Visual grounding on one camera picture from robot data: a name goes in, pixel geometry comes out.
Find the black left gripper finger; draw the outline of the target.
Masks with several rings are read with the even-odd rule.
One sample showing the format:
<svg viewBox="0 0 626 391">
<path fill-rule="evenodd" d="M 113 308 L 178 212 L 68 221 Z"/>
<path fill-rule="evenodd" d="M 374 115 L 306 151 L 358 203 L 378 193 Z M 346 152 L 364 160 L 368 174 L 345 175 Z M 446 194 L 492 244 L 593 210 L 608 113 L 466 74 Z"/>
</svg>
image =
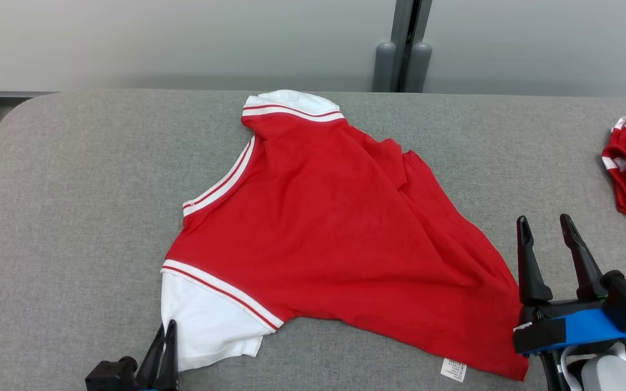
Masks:
<svg viewBox="0 0 626 391">
<path fill-rule="evenodd" d="M 177 322 L 171 319 L 164 332 L 163 361 L 155 380 L 156 390 L 179 390 Z"/>
<path fill-rule="evenodd" d="M 161 325 L 150 344 L 146 356 L 136 372 L 137 390 L 161 389 L 161 360 L 166 342 L 166 331 Z"/>
</svg>

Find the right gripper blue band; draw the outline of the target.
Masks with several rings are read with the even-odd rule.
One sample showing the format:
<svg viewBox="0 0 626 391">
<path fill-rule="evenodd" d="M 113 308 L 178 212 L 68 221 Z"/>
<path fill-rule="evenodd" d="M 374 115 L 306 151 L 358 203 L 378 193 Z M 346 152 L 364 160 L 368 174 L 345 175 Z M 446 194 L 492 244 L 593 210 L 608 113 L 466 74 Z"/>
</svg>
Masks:
<svg viewBox="0 0 626 391">
<path fill-rule="evenodd" d="M 566 213 L 560 215 L 560 225 L 572 255 L 578 300 L 550 301 L 552 290 L 542 279 L 528 220 L 524 215 L 516 220 L 518 287 L 523 307 L 512 343 L 515 352 L 522 356 L 544 355 L 567 348 L 593 354 L 616 342 L 626 342 L 626 331 L 607 317 L 598 300 L 605 296 L 602 272 L 588 245 Z"/>
</svg>

